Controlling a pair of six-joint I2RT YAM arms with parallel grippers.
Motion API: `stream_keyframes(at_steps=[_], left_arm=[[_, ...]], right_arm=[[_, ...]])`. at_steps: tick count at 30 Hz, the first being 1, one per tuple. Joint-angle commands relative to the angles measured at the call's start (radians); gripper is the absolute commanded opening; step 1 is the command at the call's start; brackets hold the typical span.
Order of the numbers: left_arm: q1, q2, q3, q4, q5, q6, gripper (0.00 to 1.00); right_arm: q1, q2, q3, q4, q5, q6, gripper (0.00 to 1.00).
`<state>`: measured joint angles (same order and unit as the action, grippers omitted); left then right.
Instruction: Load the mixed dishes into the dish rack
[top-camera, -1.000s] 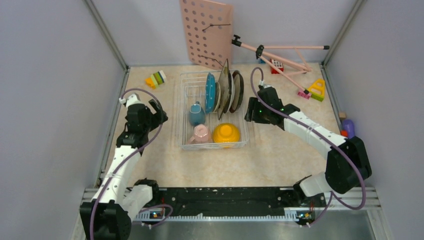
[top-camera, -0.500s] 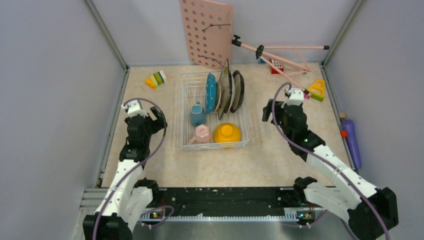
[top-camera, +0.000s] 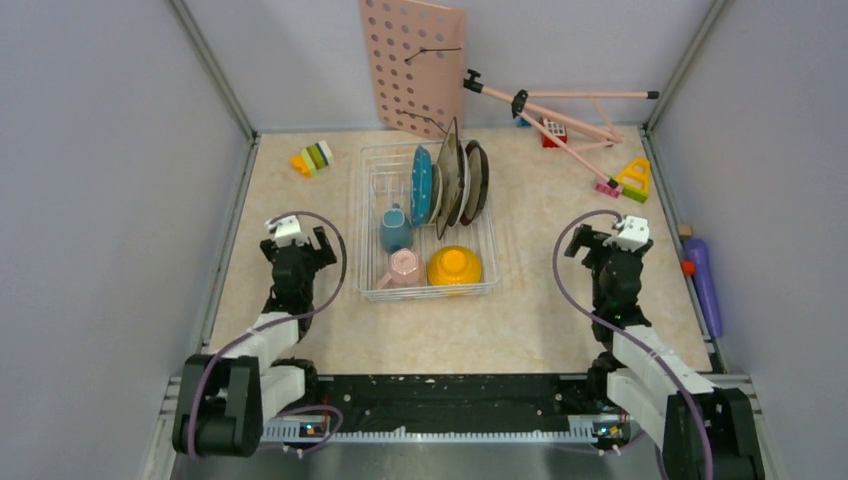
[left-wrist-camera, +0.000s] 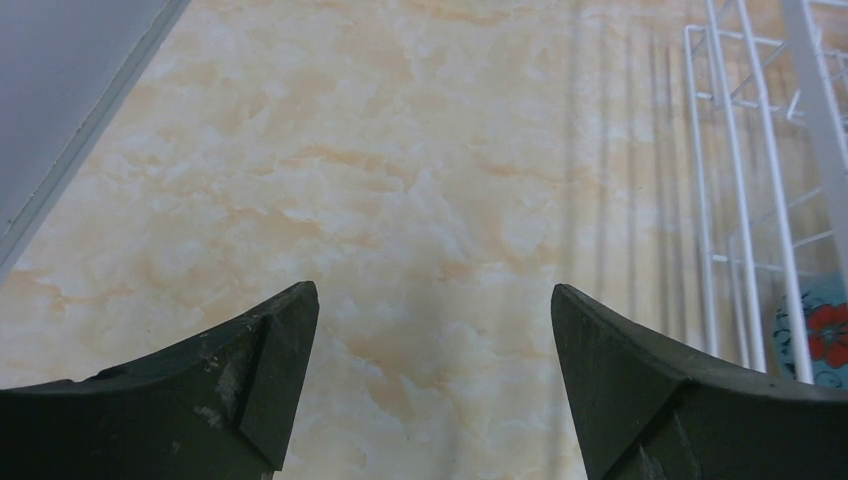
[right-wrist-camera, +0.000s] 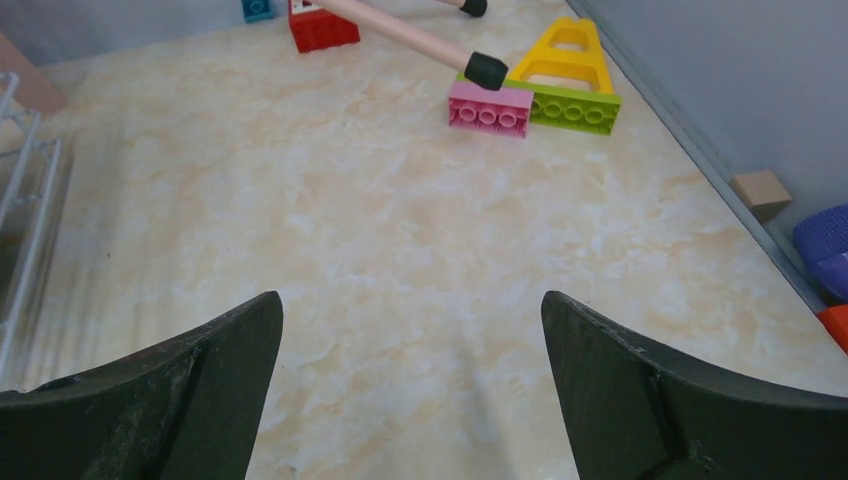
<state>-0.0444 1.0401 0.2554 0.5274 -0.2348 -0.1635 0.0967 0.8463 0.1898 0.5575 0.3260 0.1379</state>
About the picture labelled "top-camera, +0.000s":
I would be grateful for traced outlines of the blue white mug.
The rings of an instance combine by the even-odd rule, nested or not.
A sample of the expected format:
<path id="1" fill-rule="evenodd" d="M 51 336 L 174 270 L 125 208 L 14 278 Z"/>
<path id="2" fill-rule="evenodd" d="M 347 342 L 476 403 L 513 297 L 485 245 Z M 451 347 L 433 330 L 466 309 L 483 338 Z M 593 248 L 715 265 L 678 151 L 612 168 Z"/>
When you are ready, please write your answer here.
<path id="1" fill-rule="evenodd" d="M 393 254 L 413 245 L 412 225 L 399 203 L 393 203 L 380 220 L 379 240 L 382 249 Z"/>

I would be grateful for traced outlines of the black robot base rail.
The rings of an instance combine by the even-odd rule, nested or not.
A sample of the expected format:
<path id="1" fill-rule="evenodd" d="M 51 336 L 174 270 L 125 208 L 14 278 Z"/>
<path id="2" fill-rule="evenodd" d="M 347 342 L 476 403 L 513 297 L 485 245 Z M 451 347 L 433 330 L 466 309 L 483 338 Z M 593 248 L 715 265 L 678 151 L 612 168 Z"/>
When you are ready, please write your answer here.
<path id="1" fill-rule="evenodd" d="M 315 444 L 540 442 L 623 447 L 628 414 L 583 374 L 318 375 L 269 421 L 267 438 Z"/>

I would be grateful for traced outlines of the blue rimmed bowl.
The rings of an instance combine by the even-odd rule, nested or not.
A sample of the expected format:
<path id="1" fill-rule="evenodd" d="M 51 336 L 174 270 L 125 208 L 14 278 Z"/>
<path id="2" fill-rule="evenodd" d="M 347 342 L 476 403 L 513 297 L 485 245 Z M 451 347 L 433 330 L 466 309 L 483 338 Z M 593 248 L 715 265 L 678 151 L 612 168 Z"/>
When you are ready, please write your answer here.
<path id="1" fill-rule="evenodd" d="M 415 228 L 425 225 L 430 218 L 433 178 L 431 154 L 419 145 L 413 155 L 411 170 L 410 220 Z"/>

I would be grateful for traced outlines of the white pink handled cup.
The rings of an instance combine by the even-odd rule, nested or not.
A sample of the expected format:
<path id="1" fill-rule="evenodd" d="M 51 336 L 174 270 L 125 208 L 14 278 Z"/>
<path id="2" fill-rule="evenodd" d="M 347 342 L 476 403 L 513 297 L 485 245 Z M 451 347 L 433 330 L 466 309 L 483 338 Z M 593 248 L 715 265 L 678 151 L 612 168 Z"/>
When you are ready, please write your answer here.
<path id="1" fill-rule="evenodd" d="M 403 248 L 392 253 L 387 272 L 378 281 L 378 290 L 426 285 L 426 265 L 414 251 Z"/>

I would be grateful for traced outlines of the square floral plate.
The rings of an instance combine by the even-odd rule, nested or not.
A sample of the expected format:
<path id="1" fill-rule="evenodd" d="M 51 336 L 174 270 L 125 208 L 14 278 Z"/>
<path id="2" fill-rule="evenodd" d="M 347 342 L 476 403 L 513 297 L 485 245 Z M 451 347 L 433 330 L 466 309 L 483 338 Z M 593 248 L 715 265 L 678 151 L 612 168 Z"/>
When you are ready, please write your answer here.
<path id="1" fill-rule="evenodd" d="M 457 222 L 465 182 L 465 160 L 456 118 L 451 120 L 439 151 L 437 165 L 441 172 L 442 195 L 436 218 L 436 231 L 437 238 L 442 240 L 446 230 Z"/>

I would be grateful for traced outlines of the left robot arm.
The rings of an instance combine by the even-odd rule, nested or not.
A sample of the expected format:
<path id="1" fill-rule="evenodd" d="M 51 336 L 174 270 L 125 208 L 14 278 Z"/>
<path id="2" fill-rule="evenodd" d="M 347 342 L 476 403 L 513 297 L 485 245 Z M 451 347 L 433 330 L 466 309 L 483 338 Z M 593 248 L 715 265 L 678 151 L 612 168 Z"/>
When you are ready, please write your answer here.
<path id="1" fill-rule="evenodd" d="M 325 229 L 306 232 L 295 215 L 266 221 L 260 250 L 272 284 L 257 320 L 231 346 L 188 357 L 171 443 L 181 454 L 249 457 L 265 424 L 287 407 L 308 413 L 321 393 L 314 364 L 280 354 L 308 332 L 316 274 L 337 261 Z"/>

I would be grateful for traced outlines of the dark red rimmed plate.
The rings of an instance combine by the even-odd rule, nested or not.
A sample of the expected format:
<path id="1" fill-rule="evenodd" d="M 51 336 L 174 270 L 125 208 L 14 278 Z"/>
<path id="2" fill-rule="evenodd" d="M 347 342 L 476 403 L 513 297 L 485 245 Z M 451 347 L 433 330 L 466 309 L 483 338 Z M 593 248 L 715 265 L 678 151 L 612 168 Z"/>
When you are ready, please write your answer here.
<path id="1" fill-rule="evenodd" d="M 468 199 L 460 216 L 463 226 L 470 225 L 481 215 L 489 190 L 489 160 L 486 151 L 477 140 L 471 140 L 465 152 L 470 179 L 467 182 Z"/>

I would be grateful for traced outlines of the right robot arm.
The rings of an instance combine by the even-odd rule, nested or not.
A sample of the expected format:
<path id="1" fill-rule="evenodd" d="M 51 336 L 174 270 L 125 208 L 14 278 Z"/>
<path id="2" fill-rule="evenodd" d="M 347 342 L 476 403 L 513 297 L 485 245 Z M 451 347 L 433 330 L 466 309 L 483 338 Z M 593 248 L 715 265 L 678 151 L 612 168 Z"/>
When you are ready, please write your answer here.
<path id="1" fill-rule="evenodd" d="M 629 414 L 653 441 L 665 479 L 766 478 L 748 396 L 690 368 L 642 311 L 643 258 L 653 245 L 646 220 L 625 216 L 612 233 L 577 222 L 564 231 L 572 238 L 559 238 L 554 255 L 586 249 L 592 306 L 577 309 L 605 348 L 589 371 L 589 404 Z"/>

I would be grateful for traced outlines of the orange yellow bowl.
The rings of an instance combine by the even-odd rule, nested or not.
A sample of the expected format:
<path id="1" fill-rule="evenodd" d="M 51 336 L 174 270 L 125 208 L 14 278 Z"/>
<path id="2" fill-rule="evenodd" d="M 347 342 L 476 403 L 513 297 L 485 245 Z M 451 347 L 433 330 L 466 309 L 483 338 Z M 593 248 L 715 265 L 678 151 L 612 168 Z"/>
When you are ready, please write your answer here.
<path id="1" fill-rule="evenodd" d="M 436 251 L 427 263 L 430 285 L 468 285 L 479 283 L 483 276 L 482 263 L 470 249 L 447 246 Z"/>

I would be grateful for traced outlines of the white plate red characters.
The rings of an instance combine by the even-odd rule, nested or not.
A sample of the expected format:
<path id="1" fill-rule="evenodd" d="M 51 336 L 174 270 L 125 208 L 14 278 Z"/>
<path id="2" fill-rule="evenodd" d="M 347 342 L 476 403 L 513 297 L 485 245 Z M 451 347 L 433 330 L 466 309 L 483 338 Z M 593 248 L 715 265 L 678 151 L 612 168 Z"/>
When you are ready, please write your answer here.
<path id="1" fill-rule="evenodd" d="M 470 195 L 470 183 L 471 183 L 471 169 L 470 169 L 470 161 L 469 154 L 462 150 L 462 162 L 461 162 L 461 185 L 459 189 L 459 200 L 456 204 L 456 215 L 454 217 L 453 226 L 458 225 L 460 220 L 464 214 L 468 198 Z"/>

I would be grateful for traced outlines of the white wire dish rack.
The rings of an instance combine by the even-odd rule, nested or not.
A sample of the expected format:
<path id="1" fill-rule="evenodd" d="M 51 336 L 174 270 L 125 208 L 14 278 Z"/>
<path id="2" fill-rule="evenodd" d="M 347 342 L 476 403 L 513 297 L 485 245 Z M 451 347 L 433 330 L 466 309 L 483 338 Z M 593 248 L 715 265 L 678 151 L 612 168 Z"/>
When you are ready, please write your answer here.
<path id="1" fill-rule="evenodd" d="M 491 209 L 485 207 L 470 225 L 460 224 L 437 236 L 437 227 L 413 229 L 412 251 L 427 263 L 443 247 L 469 248 L 481 261 L 482 278 L 470 285 L 385 287 L 378 282 L 389 271 L 390 255 L 380 245 L 379 224 L 385 211 L 397 204 L 410 213 L 414 153 L 422 146 L 437 156 L 440 144 L 434 141 L 366 145 L 359 152 L 357 192 L 357 266 L 355 285 L 371 301 L 420 300 L 490 293 L 501 280 L 501 268 Z"/>

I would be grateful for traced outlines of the small cream saucer plate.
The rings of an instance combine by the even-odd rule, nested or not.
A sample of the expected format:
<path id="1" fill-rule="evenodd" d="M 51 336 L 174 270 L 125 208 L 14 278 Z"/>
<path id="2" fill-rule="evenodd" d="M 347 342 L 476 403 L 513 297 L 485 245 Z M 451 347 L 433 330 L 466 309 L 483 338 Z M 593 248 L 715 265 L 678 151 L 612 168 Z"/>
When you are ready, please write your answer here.
<path id="1" fill-rule="evenodd" d="M 438 218 L 443 195 L 443 179 L 441 168 L 437 163 L 432 165 L 432 183 L 431 183 L 431 204 L 429 208 L 428 225 L 434 225 Z"/>

